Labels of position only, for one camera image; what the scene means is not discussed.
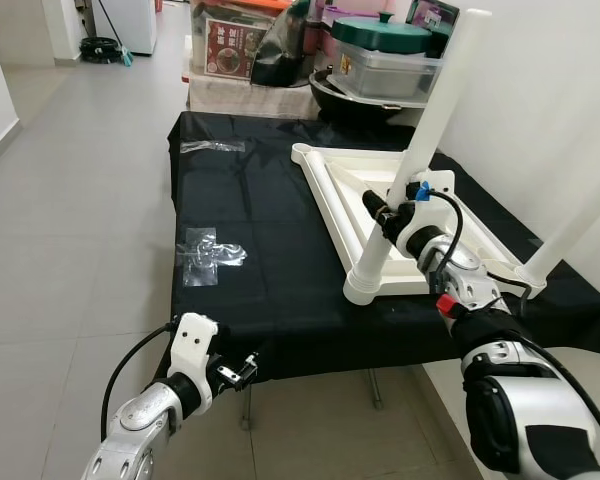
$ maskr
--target black tablecloth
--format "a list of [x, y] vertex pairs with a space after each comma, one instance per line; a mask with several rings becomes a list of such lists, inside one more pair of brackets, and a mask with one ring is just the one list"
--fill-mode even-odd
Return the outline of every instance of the black tablecloth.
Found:
[[[242, 245], [248, 258], [242, 267], [219, 267], [216, 286], [185, 288], [176, 265], [173, 314], [196, 311], [230, 327], [218, 350], [236, 361], [273, 340], [261, 380], [455, 357], [436, 297], [380, 297], [366, 307], [344, 298], [345, 272], [304, 175], [290, 160], [296, 142], [402, 150], [412, 133], [183, 113], [169, 135], [176, 241], [184, 242], [187, 228], [215, 227], [219, 243]], [[244, 142], [245, 151], [180, 153], [182, 141], [201, 140]], [[533, 254], [534, 235], [451, 158], [436, 154], [431, 168], [455, 172], [457, 195], [520, 260]], [[523, 323], [544, 346], [600, 353], [600, 294], [566, 263], [529, 302]]]

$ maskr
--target broom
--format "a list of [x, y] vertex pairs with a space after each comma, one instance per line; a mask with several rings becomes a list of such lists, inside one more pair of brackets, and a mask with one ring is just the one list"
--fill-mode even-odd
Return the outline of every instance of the broom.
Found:
[[104, 8], [104, 5], [102, 5], [102, 0], [98, 0], [98, 3], [100, 4], [100, 8], [102, 8], [102, 11], [104, 12], [104, 16], [107, 17], [107, 22], [109, 22], [109, 25], [111, 26], [111, 30], [113, 30], [113, 34], [116, 36], [116, 39], [118, 40], [118, 43], [120, 44], [120, 50], [122, 52], [122, 61], [124, 62], [124, 66], [130, 67], [131, 62], [133, 62], [133, 55], [127, 49], [127, 47], [125, 47], [122, 44], [122, 41], [120, 40], [120, 37], [118, 36], [118, 32], [116, 32], [116, 28], [113, 26], [113, 23], [111, 22], [111, 19], [109, 18], [107, 9]]

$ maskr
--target plastic storage box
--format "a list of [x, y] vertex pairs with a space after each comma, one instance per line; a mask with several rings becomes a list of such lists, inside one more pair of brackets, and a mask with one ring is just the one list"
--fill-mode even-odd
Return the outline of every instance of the plastic storage box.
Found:
[[328, 80], [369, 103], [424, 107], [443, 62], [423, 53], [383, 53], [336, 40], [337, 55]]

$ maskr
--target green pot lid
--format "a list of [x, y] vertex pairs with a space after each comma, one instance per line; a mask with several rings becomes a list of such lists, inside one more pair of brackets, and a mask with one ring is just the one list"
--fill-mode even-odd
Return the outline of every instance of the green pot lid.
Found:
[[331, 36], [367, 50], [385, 53], [420, 53], [429, 48], [431, 32], [408, 23], [389, 23], [391, 13], [380, 12], [380, 20], [370, 17], [338, 18]]

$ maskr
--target red button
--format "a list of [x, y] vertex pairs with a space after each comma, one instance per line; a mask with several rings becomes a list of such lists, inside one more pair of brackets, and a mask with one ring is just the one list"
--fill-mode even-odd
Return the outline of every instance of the red button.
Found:
[[447, 293], [442, 295], [436, 302], [438, 311], [445, 317], [451, 317], [451, 309], [457, 304], [453, 297]]

